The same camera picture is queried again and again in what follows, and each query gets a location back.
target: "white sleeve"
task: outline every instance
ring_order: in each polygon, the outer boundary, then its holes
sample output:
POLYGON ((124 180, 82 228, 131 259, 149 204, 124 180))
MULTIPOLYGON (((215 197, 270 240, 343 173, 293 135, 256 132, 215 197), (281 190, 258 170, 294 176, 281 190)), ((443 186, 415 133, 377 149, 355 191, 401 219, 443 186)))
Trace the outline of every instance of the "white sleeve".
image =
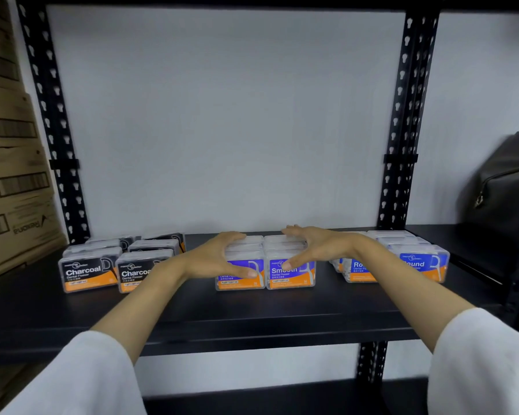
POLYGON ((1 415, 144 414, 133 364, 111 336, 75 336, 1 415))
POLYGON ((430 415, 519 415, 519 333, 483 309, 446 326, 430 364, 430 415))

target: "stacked cardboard boxes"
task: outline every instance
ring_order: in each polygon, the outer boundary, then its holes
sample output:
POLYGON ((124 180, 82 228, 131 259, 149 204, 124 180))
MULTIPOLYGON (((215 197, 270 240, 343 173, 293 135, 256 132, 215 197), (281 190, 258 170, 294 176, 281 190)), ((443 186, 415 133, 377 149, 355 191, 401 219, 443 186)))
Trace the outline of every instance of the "stacked cardboard boxes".
POLYGON ((66 244, 31 99, 23 91, 6 0, 0 0, 0 274, 66 244))

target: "bag zipper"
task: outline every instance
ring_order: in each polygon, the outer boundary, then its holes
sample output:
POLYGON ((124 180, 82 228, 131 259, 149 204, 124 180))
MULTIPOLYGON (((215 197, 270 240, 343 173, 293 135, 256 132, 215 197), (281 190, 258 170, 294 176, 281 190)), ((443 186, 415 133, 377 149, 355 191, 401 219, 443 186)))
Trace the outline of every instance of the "bag zipper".
POLYGON ((486 178, 485 180, 483 180, 483 184, 480 187, 480 192, 479 192, 479 195, 477 196, 477 199, 475 201, 475 206, 473 208, 479 208, 483 204, 483 202, 484 202, 484 196, 483 196, 484 188, 486 188, 486 185, 488 184, 489 181, 491 181, 492 179, 500 178, 502 176, 507 176, 507 175, 511 175, 511 174, 514 174, 514 173, 518 173, 518 172, 519 172, 519 167, 517 169, 512 169, 512 170, 504 171, 504 172, 499 173, 497 175, 492 175, 492 176, 486 178))

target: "hand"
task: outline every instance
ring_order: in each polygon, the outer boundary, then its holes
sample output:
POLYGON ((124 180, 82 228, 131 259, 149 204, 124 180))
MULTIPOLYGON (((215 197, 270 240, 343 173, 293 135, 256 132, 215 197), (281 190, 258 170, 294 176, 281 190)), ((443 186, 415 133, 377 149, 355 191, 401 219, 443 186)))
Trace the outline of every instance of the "hand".
POLYGON ((232 265, 225 258, 225 248, 235 240, 244 239, 244 237, 246 237, 245 234, 236 231, 220 233, 191 251, 160 262, 154 267, 154 270, 157 268, 157 271, 165 270, 166 273, 171 273, 176 265, 176 272, 183 280, 213 278, 221 275, 256 278, 257 273, 253 269, 232 265))
POLYGON ((305 251, 283 264, 285 271, 290 271, 311 261, 353 258, 355 255, 354 245, 367 238, 367 236, 357 233, 325 230, 318 227, 300 227, 298 225, 287 226, 286 229, 281 231, 288 236, 305 238, 308 242, 308 248, 305 251))

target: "forearm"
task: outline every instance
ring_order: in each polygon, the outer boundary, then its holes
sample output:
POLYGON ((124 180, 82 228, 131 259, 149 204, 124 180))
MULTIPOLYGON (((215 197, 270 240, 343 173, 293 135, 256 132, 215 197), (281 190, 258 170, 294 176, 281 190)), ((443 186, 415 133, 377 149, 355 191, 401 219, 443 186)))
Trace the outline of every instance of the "forearm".
POLYGON ((183 282, 178 258, 161 262, 91 330, 115 338, 136 363, 159 316, 183 282))
POLYGON ((351 239, 350 255, 373 274, 431 352, 446 325, 457 314, 474 307, 373 239, 365 236, 351 239))

